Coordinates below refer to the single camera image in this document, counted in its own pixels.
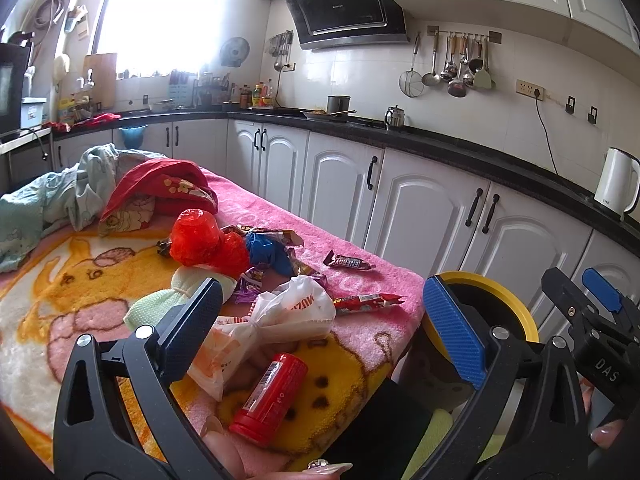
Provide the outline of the person's right hand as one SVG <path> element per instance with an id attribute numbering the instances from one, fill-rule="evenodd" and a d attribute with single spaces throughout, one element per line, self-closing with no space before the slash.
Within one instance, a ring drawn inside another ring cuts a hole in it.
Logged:
<path id="1" fill-rule="evenodd" d="M 586 378 L 580 380 L 580 390 L 588 416 L 589 437 L 598 448 L 608 450 L 624 429 L 625 421 L 612 419 L 612 402 Z"/>

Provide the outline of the person's left hand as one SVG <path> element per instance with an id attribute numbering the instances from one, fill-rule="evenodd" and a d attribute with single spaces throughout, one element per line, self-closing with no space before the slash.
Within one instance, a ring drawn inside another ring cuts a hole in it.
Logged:
<path id="1" fill-rule="evenodd" d="M 229 471 L 235 479 L 246 479 L 241 456 L 231 439 L 224 433 L 224 427 L 214 415 L 209 415 L 201 430 L 201 439 L 220 461 L 221 465 Z M 352 463 L 329 464 L 318 466 L 303 471 L 276 471 L 257 476 L 257 479 L 269 480 L 324 480 L 338 479 L 344 472 L 352 469 Z"/>

